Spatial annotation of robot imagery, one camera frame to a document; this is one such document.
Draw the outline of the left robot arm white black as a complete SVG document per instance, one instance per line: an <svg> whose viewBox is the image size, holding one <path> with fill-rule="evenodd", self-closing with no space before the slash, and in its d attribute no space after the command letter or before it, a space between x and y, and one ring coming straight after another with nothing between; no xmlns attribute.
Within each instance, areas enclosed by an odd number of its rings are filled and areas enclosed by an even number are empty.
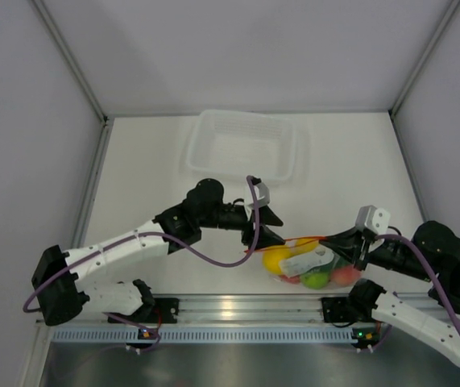
<svg viewBox="0 0 460 387"><path fill-rule="evenodd" d="M283 221L270 209L270 194L259 178L247 177L247 196L225 203L220 181L206 178L186 193L182 202L164 210L134 230L85 248L44 250L31 278L33 293L23 304L27 314L42 315L49 327L72 321L82 313L100 313L121 323L143 323L152 315L151 288L122 272L143 267L155 258L186 250L223 268L244 264L263 248L283 246L273 227ZM246 255L233 263L210 258L193 245L205 228L238 231Z"/></svg>

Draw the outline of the clear zip top bag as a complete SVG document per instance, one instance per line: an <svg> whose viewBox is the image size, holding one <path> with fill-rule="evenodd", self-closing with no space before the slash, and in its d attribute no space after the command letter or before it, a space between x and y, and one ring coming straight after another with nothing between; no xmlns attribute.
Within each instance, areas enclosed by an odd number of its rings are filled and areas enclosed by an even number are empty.
<svg viewBox="0 0 460 387"><path fill-rule="evenodd" d="M304 236L296 238L314 238L319 241L319 245L312 250L311 252L306 252L304 254L294 256L293 258L283 260L280 263L283 274L287 277L301 276L304 273L313 273L313 272L333 272L334 266L334 253L329 250L327 247L322 245L320 241L323 239L322 236ZM334 290L346 289L348 287L340 287L335 285L331 280L329 284L323 289L308 289L305 288L301 283L298 285L291 285L285 282L282 282L278 276L270 274L262 265L262 251L254 251L251 255L251 258L245 264L245 278L253 285L260 285L262 287L270 286L272 289L278 291L281 287L288 287L292 289L306 289L308 291L314 292L329 292Z"/></svg>

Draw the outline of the green fake cucumber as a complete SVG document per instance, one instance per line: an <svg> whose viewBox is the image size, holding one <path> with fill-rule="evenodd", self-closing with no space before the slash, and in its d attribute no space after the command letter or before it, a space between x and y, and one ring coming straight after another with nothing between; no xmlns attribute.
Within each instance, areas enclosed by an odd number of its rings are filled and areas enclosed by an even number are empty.
<svg viewBox="0 0 460 387"><path fill-rule="evenodd" d="M352 265L351 262L349 262L348 260L346 260L345 258L341 257L341 256L337 256L334 258L334 266L333 266L333 270L338 270L340 268L345 268L347 266L350 266Z"/></svg>

